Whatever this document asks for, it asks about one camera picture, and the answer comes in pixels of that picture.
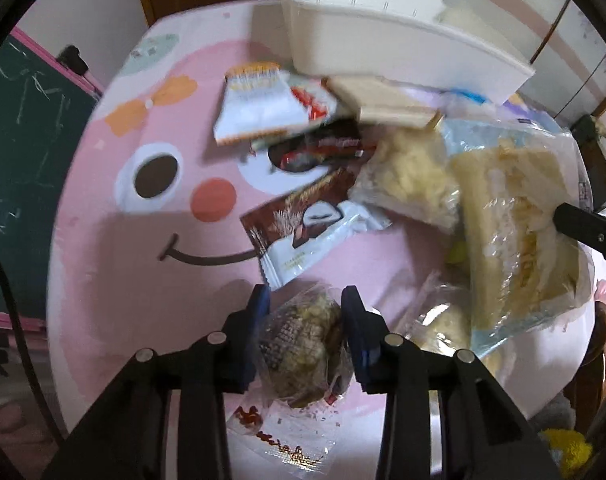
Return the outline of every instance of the yellow fluffy object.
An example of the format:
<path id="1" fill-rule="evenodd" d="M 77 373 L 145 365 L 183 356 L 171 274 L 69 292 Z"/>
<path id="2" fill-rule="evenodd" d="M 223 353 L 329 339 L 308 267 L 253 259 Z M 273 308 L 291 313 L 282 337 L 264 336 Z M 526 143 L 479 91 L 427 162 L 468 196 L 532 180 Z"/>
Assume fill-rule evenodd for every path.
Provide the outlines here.
<path id="1" fill-rule="evenodd" d="M 563 478 L 569 478 L 583 467 L 592 456 L 592 444 L 585 442 L 585 437 L 573 430 L 545 430 L 551 449 L 563 453 L 560 468 Z"/>

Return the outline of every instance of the black cable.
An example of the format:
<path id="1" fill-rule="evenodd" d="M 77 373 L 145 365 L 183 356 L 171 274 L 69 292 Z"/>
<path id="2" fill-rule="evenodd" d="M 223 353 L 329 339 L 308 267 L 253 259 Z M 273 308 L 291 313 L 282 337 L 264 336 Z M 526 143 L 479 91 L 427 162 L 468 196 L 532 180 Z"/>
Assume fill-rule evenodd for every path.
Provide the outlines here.
<path id="1" fill-rule="evenodd" d="M 52 416 L 52 412 L 48 407 L 48 403 L 45 400 L 45 396 L 43 395 L 43 391 L 41 389 L 41 385 L 39 384 L 39 379 L 36 376 L 36 372 L 34 371 L 34 366 L 32 365 L 32 360 L 30 359 L 30 354 L 27 349 L 26 337 L 23 332 L 23 327 L 21 327 L 21 320 L 19 318 L 18 311 L 16 309 L 16 303 L 14 302 L 14 296 L 12 295 L 12 289 L 10 287 L 10 280 L 8 280 L 8 276 L 3 269 L 3 266 L 0 262 L 0 287 L 1 293 L 3 294 L 3 300 L 6 302 L 6 308 L 8 310 L 8 314 L 10 315 L 10 321 L 12 323 L 12 329 L 14 330 L 14 337 L 16 338 L 16 348 L 21 357 L 21 364 L 23 366 L 24 372 L 26 373 L 27 382 L 30 385 L 30 389 L 32 390 L 32 394 L 34 395 L 34 400 L 39 407 L 39 411 L 43 416 L 43 420 L 45 420 L 45 424 L 50 430 L 54 441 L 61 447 L 63 444 L 63 435 L 61 434 L 61 430 L 57 426 L 57 423 Z"/>

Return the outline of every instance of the pink table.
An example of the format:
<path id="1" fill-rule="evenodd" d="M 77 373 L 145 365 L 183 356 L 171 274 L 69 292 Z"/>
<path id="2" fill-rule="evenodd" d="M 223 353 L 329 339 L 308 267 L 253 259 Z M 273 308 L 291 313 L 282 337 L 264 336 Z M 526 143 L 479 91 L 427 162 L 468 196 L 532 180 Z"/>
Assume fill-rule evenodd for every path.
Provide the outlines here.
<path id="1" fill-rule="evenodd" d="M 246 146 L 213 141 L 225 71 L 265 59 L 289 59 L 277 0 L 177 14 L 148 31 L 94 111 L 59 205 L 48 283 L 52 370 L 69 428 L 139 348 L 186 348 L 244 307 L 261 275 L 239 217 L 322 174 L 274 171 L 266 156 L 247 157 Z M 170 174 L 148 178 L 141 168 L 158 157 Z M 137 188 L 146 179 L 143 198 Z M 366 305 L 393 322 L 443 260 L 441 241 L 433 228 L 404 220 L 357 235 L 278 291 L 273 304 L 323 280 L 358 286 Z M 563 336 L 571 350 L 561 349 L 559 359 L 569 377 L 552 381 L 551 392 L 542 388 L 535 402 L 521 402 L 523 409 L 538 409 L 571 378 L 588 325 L 574 322 Z M 348 401 L 353 420 L 331 476 L 372 478 L 384 398 L 353 385 Z M 235 478 L 289 478 L 238 443 L 230 446 Z"/>

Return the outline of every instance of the wall stripe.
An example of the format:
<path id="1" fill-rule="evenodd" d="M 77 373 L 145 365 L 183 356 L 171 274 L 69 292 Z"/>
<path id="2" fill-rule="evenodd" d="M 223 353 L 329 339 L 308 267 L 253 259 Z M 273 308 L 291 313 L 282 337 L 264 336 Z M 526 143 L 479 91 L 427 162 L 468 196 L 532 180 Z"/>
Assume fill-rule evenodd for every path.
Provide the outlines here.
<path id="1" fill-rule="evenodd" d="M 547 35 L 550 28 L 550 23 L 523 0 L 490 1 L 505 12 L 508 12 L 514 16 L 539 37 L 545 38 Z M 604 98 L 605 93 L 599 88 L 596 82 L 593 80 L 588 80 L 590 77 L 590 71 L 585 65 L 583 65 L 582 61 L 576 55 L 574 50 L 558 33 L 551 36 L 547 46 L 553 49 L 581 80 L 587 81 L 585 86 L 594 94 L 596 100 L 600 101 Z"/>

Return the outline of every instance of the screw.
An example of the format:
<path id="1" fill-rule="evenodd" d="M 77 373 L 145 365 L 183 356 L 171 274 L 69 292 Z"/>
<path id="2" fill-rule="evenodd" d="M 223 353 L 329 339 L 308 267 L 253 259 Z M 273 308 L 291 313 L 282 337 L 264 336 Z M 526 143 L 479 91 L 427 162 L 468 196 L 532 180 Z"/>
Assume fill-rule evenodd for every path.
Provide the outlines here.
<path id="1" fill-rule="evenodd" d="M 385 336 L 384 341 L 390 346 L 401 346 L 405 341 L 405 338 L 402 335 L 390 332 Z"/>
<path id="2" fill-rule="evenodd" d="M 225 343 L 227 336 L 224 332 L 210 332 L 208 334 L 208 343 L 211 345 L 220 345 Z"/>
<path id="3" fill-rule="evenodd" d="M 154 357 L 154 350 L 151 348 L 142 348 L 134 354 L 134 357 L 139 363 L 146 363 Z"/>
<path id="4" fill-rule="evenodd" d="M 461 360 L 462 362 L 467 363 L 467 364 L 473 363 L 474 359 L 476 358 L 474 355 L 474 352 L 472 352 L 471 350 L 468 350 L 466 348 L 456 352 L 456 357 L 458 357 L 459 360 Z"/>

